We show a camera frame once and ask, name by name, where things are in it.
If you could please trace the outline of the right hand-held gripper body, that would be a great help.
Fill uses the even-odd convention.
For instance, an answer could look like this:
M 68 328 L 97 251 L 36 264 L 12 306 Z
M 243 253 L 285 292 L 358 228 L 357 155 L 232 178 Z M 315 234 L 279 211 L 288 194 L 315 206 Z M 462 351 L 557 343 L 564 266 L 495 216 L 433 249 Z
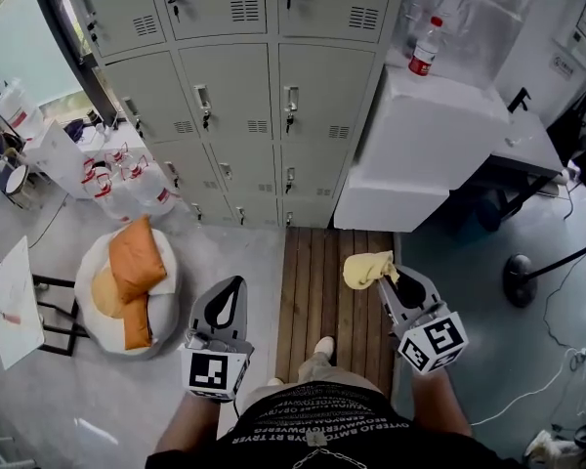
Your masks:
M 464 325 L 457 312 L 438 301 L 414 319 L 392 326 L 398 354 L 419 375 L 426 375 L 456 361 L 469 345 Z

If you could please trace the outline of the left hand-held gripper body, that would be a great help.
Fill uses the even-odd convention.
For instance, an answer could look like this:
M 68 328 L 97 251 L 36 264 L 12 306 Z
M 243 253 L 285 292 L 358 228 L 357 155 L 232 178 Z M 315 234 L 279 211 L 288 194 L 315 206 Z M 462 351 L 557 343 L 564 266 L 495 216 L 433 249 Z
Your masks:
M 216 403 L 232 402 L 252 354 L 249 342 L 189 329 L 181 345 L 183 387 L 196 397 Z

